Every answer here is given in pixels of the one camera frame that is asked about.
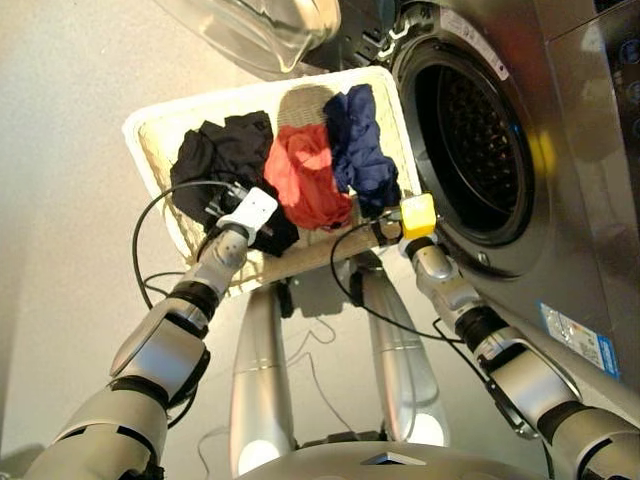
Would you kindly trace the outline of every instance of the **navy blue clothing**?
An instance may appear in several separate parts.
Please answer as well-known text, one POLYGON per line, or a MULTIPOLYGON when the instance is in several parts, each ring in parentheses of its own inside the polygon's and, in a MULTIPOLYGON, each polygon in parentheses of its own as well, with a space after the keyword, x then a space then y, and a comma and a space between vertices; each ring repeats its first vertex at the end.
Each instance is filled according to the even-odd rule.
POLYGON ((365 218, 377 217, 384 207, 398 205, 398 169, 380 149, 380 127, 371 85, 356 85, 324 106, 331 143, 333 175, 338 190, 351 186, 358 193, 365 218))

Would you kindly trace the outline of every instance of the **floor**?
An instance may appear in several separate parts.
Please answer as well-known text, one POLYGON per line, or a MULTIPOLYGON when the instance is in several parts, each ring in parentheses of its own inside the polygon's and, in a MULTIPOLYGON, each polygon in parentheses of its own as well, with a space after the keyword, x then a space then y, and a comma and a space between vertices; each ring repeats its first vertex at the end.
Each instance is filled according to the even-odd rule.
MULTIPOLYGON (((236 68, 154 2, 17 0, 0 16, 0 471, 23 473, 78 405, 108 381, 112 355, 145 313, 129 242, 147 193, 120 131, 136 109, 257 79, 236 68)), ((159 216, 142 234, 145 272, 180 268, 159 216)), ((419 328, 435 317, 405 260, 383 255, 419 328)), ((317 298, 322 275, 296 298, 317 298)), ((357 430, 377 428, 380 406, 363 312, 329 287, 336 340, 305 346, 328 399, 357 430)), ((247 297, 221 306, 207 337, 213 361, 191 414, 167 441, 167 478, 228 478, 224 435, 230 367, 247 297), (208 467, 198 458, 198 446, 208 467)), ((286 321, 288 352, 306 332, 331 332, 308 310, 286 321)), ((446 345, 428 344, 454 447, 543 473, 538 442, 516 438, 446 345)), ((323 403, 308 361, 290 370, 300 442, 343 430, 323 403)))

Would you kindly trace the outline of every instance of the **wicker basket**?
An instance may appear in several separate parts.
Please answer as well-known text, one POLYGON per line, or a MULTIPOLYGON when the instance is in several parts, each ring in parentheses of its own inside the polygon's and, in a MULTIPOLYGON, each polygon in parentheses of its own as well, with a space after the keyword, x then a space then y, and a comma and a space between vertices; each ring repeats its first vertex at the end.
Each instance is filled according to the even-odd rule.
MULTIPOLYGON (((282 125, 303 126, 324 123, 322 108, 337 92, 368 83, 376 102, 380 125, 380 145, 399 171, 403 197, 420 193, 420 184, 411 153, 400 101, 393 77, 381 67, 366 67, 280 82, 261 83, 234 90, 218 91, 143 108, 133 113, 123 126, 127 146, 149 193, 158 195, 171 186, 169 170, 177 159, 184 133, 198 129, 204 120, 224 124, 231 115, 264 110, 270 117, 274 137, 282 125)), ((159 209, 176 247, 186 264, 192 264, 202 227, 176 209, 160 202, 159 209)), ((353 209, 352 224, 360 221, 353 209)), ((245 267, 229 288, 230 295, 253 290, 260 285, 326 265, 335 237, 344 230, 300 231, 300 240, 281 258, 251 250, 245 267)), ((377 245, 368 228, 362 228, 340 244, 336 258, 346 258, 377 245)))

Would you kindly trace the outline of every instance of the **label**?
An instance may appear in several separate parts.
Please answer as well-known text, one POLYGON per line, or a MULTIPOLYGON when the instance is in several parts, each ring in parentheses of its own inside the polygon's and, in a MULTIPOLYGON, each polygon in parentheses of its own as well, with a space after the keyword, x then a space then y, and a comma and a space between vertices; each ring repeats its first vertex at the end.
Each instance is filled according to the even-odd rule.
POLYGON ((574 322, 544 303, 540 304, 540 314, 545 321, 549 335, 612 377, 620 378, 611 340, 603 335, 598 335, 578 322, 574 322))
POLYGON ((457 35, 473 48, 475 48, 482 58, 496 72, 498 78, 502 81, 509 78, 509 71, 507 67, 500 61, 496 52, 491 48, 487 41, 480 35, 480 33, 473 28, 469 22, 467 22, 460 15, 448 8, 440 9, 440 27, 443 30, 447 30, 454 35, 457 35))

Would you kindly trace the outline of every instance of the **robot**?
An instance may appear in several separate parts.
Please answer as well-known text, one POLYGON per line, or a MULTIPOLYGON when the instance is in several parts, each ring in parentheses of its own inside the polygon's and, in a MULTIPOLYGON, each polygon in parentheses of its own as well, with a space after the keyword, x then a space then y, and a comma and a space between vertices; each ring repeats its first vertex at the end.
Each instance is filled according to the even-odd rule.
MULTIPOLYGON (((160 465, 167 410, 183 403, 197 388, 210 359, 203 343, 207 325, 231 278, 243 266, 256 232, 275 208, 275 200, 254 188, 232 214, 220 218, 221 233, 125 340, 111 366, 112 380, 76 411, 31 466, 27 480, 164 478, 160 465)), ((405 226, 408 220, 403 218, 405 226)), ((543 440, 559 478, 640 479, 640 430, 610 411, 584 405, 571 377, 483 301, 455 262, 428 235, 431 231, 422 230, 424 235, 403 242, 416 285, 442 321, 473 352, 487 378, 488 393, 514 431, 543 440)), ((376 304, 380 310, 402 317, 406 310, 376 260, 371 253, 356 257, 351 292, 363 304, 376 304)), ((271 299, 268 290, 253 294, 249 314, 263 320, 247 332, 243 326, 241 333, 240 351, 243 341, 267 340, 262 363, 240 354, 236 358, 231 428, 231 455, 238 460, 234 476, 245 480, 540 478, 447 448, 392 441, 402 440, 399 432, 407 422, 407 412, 392 400, 385 404, 391 440, 358 438, 360 441, 297 448, 286 378, 277 362, 271 362, 281 349, 277 322, 268 313, 271 299), (258 392, 260 388, 267 392, 258 392), (247 400, 256 397, 261 399, 262 412, 252 409, 247 400), (268 438, 275 453, 239 470, 243 455, 255 460, 256 442, 250 440, 260 439, 260 435, 268 438)), ((410 319, 404 319, 404 324, 410 324, 410 319)), ((378 334, 383 342, 393 343, 392 337, 388 331, 378 334)), ((377 361, 384 363, 386 381, 393 380, 396 388, 402 389, 401 370, 393 357, 380 355, 377 361)), ((413 367, 428 368, 420 356, 412 362, 413 367)), ((414 408, 409 415, 411 422, 418 411, 414 408)))

